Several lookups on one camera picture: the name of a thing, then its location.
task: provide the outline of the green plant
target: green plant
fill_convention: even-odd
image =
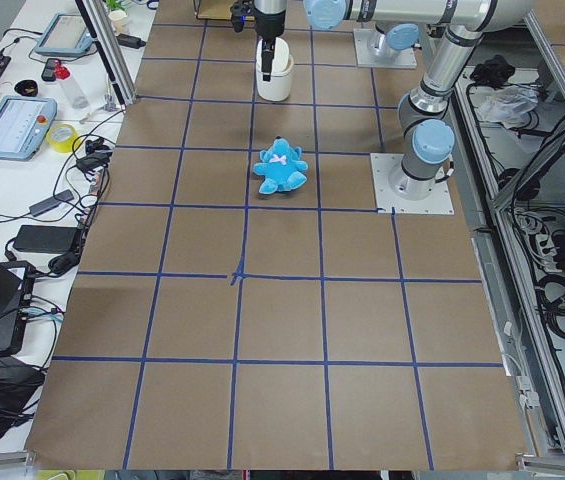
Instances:
[[[105,1],[106,1],[106,6],[110,12],[112,12],[113,10],[126,10],[126,8],[124,8],[124,5],[122,5],[122,2],[120,0],[105,0]]]

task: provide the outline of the table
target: table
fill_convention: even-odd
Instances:
[[[155,12],[136,4],[131,4],[127,11],[132,19],[130,34],[146,39]],[[70,0],[54,2],[29,0],[24,4],[11,27],[42,31],[56,12],[77,13],[77,9],[74,2]],[[30,34],[18,31],[8,32],[0,42],[0,46],[4,47],[11,44],[13,39],[20,35]],[[111,112],[102,110],[93,112],[95,107],[103,104],[103,95],[106,92],[106,74],[99,55],[91,55],[69,64],[72,74],[75,75],[90,102],[90,107],[76,110],[70,107],[63,93],[59,91],[59,85],[41,81],[40,73],[43,65],[27,56],[34,44],[33,40],[22,39],[19,43],[6,48],[5,54],[11,56],[12,61],[0,79],[0,100],[6,95],[15,94],[13,85],[19,80],[33,78],[38,82],[39,96],[55,98],[58,102],[58,114],[55,123],[69,123],[74,126],[78,134],[89,132],[99,122],[112,115]],[[144,49],[122,48],[122,50],[130,74],[132,78],[135,78]],[[123,118],[123,114],[114,116],[98,128],[96,133],[115,141]],[[29,205],[51,196],[54,182],[62,171],[62,165],[67,156],[67,154],[54,151],[50,145],[43,142],[40,150],[29,161],[0,160],[0,213],[11,216],[22,215],[28,211]],[[88,191],[89,182],[82,177],[80,172],[73,170],[69,178],[81,194]],[[68,185],[66,180],[62,178],[57,191],[66,188],[68,188]],[[45,220],[59,219],[67,213],[69,208],[68,206],[57,208],[40,218]],[[0,261],[5,260],[3,246],[6,242],[15,236],[20,225],[29,223],[36,222],[23,219],[0,224]],[[75,226],[76,220],[73,212],[68,212],[64,218],[53,223],[53,225]],[[53,256],[50,254],[18,253],[18,259],[27,260],[42,271],[48,269],[46,265]],[[63,309],[66,308],[76,270],[71,270],[61,278],[37,281],[34,293],[56,303]],[[42,364],[53,346],[53,338],[53,326],[49,320],[28,324],[23,346],[16,355],[17,358],[28,364]],[[38,389],[32,401],[39,397],[40,392],[41,389]],[[30,429],[31,422],[10,429],[0,440],[0,453],[22,450]]]
[[[11,28],[43,31],[51,22],[53,16],[58,12],[77,14],[78,10],[75,6],[75,2],[71,0],[53,2],[44,0],[28,0],[13,21]],[[143,5],[136,5],[132,3],[129,6],[128,14],[131,18],[131,22],[129,24],[130,35],[146,40],[151,29],[155,12],[153,10],[149,10]],[[23,38],[18,43],[7,47],[7,45],[10,45],[15,38],[23,35],[33,37],[36,40]],[[93,112],[93,110],[104,105],[104,94],[107,91],[108,77],[99,55],[96,53],[66,64],[71,74],[76,78],[84,90],[90,104],[87,108],[75,109],[71,107],[69,102],[66,100],[66,97],[57,82],[47,83],[41,80],[40,75],[44,68],[43,63],[28,58],[29,52],[35,46],[37,37],[38,35],[32,35],[30,33],[16,30],[7,32],[0,42],[0,47],[7,47],[4,51],[5,55],[12,57],[10,65],[6,68],[4,74],[0,78],[0,99],[5,95],[16,95],[13,90],[15,84],[20,80],[30,78],[38,82],[38,95],[40,97],[50,97],[57,100],[58,113],[56,120],[79,121],[85,119],[87,116],[91,120],[100,121],[105,119],[108,116],[108,112],[104,112],[102,110]],[[135,78],[140,67],[140,61],[142,59],[144,49],[125,47],[121,47],[121,49],[129,69],[129,73],[132,78]],[[42,62],[46,60],[46,57],[41,57],[36,54],[32,54],[32,56]],[[121,123],[122,118],[117,117],[113,121]]]

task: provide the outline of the charger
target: charger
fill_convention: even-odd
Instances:
[[[146,45],[146,42],[141,38],[134,37],[132,35],[126,35],[124,33],[120,33],[117,38],[118,44],[123,47],[140,48]]]

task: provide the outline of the blue stuffed toy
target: blue stuffed toy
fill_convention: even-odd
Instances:
[[[301,157],[302,148],[293,148],[286,139],[276,137],[271,148],[260,152],[262,163],[253,166],[256,175],[264,176],[259,192],[264,195],[290,192],[304,185],[307,178],[302,172],[309,166]]]

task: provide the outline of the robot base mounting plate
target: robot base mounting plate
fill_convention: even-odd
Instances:
[[[414,213],[422,215],[453,215],[453,203],[446,182],[436,183],[431,194],[424,200],[407,200],[393,191],[389,185],[389,172],[402,161],[402,154],[372,153],[373,186],[375,204],[379,213]]]
[[[376,68],[400,68],[405,70],[413,70],[417,67],[415,61],[415,53],[412,48],[402,50],[395,57],[378,57],[369,52],[368,41],[375,33],[375,30],[367,28],[355,28],[353,30],[353,40],[355,44],[355,54],[358,59],[359,67],[376,67]]]

